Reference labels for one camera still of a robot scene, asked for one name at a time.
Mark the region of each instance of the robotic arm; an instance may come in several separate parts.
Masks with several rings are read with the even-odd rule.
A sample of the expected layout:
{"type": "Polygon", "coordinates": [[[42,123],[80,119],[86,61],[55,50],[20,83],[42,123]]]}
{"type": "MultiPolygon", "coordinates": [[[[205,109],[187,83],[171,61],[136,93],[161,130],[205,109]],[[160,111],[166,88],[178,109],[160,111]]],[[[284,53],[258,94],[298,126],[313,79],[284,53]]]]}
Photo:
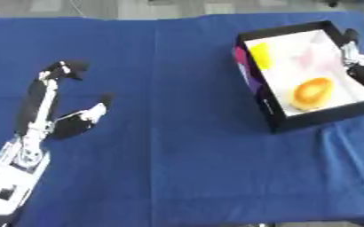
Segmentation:
{"type": "Polygon", "coordinates": [[[105,94],[88,110],[52,119],[58,102],[59,82],[64,78],[82,80],[88,65],[59,61],[39,73],[28,88],[16,119],[15,136],[0,151],[0,226],[11,223],[50,162],[50,153],[41,147],[47,138],[63,139],[84,133],[98,123],[110,106],[105,94]]]}

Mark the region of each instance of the gray floor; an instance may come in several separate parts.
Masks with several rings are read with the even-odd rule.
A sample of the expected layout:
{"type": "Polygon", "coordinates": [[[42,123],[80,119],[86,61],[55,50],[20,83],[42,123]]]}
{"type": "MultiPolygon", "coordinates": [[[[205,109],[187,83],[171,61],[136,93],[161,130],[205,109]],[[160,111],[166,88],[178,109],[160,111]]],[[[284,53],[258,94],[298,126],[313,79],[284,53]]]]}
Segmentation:
{"type": "MultiPolygon", "coordinates": [[[[203,14],[357,10],[363,0],[343,0],[336,9],[322,0],[0,0],[1,17],[88,17],[155,20],[203,14]]],[[[350,223],[283,223],[283,227],[353,227],[350,223]]]]}

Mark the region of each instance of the bagel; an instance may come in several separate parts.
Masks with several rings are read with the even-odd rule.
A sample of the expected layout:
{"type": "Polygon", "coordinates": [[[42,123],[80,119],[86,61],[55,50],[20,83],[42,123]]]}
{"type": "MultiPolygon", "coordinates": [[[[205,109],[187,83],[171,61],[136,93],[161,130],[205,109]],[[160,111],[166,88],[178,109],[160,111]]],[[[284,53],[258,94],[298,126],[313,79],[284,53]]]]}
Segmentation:
{"type": "Polygon", "coordinates": [[[311,79],[293,90],[290,104],[302,111],[323,107],[330,100],[333,89],[334,83],[329,78],[311,79]]]}

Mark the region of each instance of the blue tablecloth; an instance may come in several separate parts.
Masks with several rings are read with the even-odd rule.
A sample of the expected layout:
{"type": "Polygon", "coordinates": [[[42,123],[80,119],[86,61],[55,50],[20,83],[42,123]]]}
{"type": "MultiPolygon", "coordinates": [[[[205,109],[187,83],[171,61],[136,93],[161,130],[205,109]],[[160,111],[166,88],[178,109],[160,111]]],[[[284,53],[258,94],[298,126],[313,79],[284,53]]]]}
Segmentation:
{"type": "Polygon", "coordinates": [[[51,165],[18,226],[211,226],[364,218],[364,116],[270,134],[231,54],[240,32],[356,12],[118,21],[0,19],[0,147],[30,81],[59,59],[59,114],[114,92],[94,130],[48,141],[51,165]]]}

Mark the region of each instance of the yellow object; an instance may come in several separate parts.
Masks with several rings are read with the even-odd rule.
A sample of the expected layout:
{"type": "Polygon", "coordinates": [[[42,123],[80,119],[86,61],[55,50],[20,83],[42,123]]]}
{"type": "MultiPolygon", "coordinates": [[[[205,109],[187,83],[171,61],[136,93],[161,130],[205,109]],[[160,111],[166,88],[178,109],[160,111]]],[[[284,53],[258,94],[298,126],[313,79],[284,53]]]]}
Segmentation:
{"type": "Polygon", "coordinates": [[[319,77],[298,85],[291,94],[290,103],[295,108],[308,111],[323,107],[331,98],[334,83],[326,77],[319,77]]]}
{"type": "Polygon", "coordinates": [[[272,65],[271,58],[269,56],[269,46],[267,43],[260,43],[249,48],[254,60],[260,70],[269,69],[272,65]]]}

